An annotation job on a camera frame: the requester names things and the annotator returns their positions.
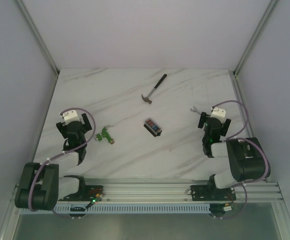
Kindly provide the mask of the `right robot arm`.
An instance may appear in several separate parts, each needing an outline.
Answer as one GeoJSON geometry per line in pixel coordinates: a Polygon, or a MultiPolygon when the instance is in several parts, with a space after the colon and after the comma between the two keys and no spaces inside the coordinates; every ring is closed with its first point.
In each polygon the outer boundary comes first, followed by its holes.
{"type": "Polygon", "coordinates": [[[198,128],[204,130],[204,154],[208,158],[228,161],[229,167],[222,173],[211,175],[206,184],[192,185],[194,201],[228,201],[236,197],[234,186],[261,181],[271,174],[269,161],[256,137],[221,141],[231,123],[225,116],[224,110],[200,114],[198,128]]]}

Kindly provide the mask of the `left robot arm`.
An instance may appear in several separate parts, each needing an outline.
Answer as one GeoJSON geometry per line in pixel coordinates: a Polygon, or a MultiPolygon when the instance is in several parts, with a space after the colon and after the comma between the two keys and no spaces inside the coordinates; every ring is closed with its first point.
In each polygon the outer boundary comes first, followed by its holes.
{"type": "Polygon", "coordinates": [[[81,109],[82,114],[78,111],[79,108],[69,108],[60,113],[63,121],[56,123],[56,128],[64,138],[61,153],[43,163],[25,164],[14,199],[17,208],[31,212],[52,211],[59,200],[82,201],[86,198],[84,177],[68,171],[85,159],[91,140],[85,135],[96,130],[96,123],[87,110],[81,109]]]}

